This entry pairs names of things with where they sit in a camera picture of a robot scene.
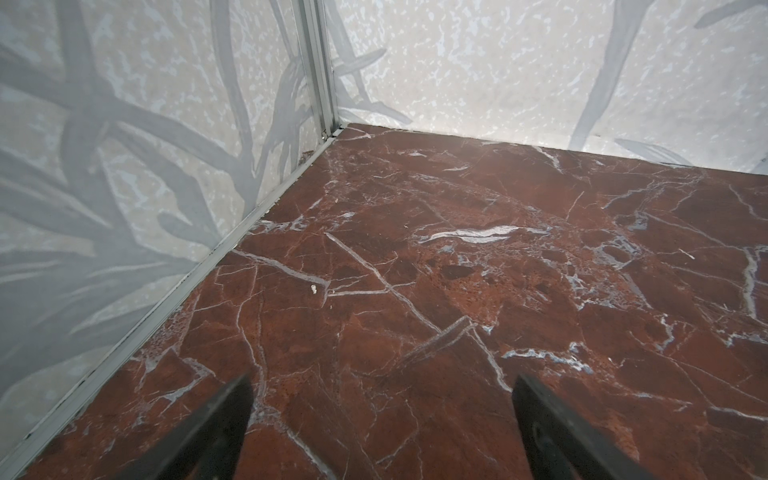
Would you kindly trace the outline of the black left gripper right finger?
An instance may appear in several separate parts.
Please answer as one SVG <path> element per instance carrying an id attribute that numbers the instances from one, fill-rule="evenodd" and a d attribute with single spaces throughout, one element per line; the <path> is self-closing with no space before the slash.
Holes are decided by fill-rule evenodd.
<path id="1" fill-rule="evenodd" d="M 535 479 L 653 477 L 536 377 L 516 378 L 512 403 Z"/>

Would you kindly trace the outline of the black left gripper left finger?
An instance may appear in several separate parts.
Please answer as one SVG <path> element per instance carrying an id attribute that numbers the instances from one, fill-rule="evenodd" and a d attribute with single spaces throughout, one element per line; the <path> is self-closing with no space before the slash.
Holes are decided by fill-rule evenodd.
<path id="1" fill-rule="evenodd" d="M 232 479 L 253 405 L 250 380 L 227 383 L 117 479 Z"/>

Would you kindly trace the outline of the aluminium corner frame post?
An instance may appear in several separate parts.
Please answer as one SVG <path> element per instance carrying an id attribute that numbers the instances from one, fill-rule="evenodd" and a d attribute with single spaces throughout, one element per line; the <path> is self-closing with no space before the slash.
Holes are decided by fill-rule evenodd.
<path id="1" fill-rule="evenodd" d="M 325 2 L 293 1 L 298 28 L 299 50 L 304 63 L 312 109 L 318 133 L 323 141 L 341 128 L 335 89 Z"/>

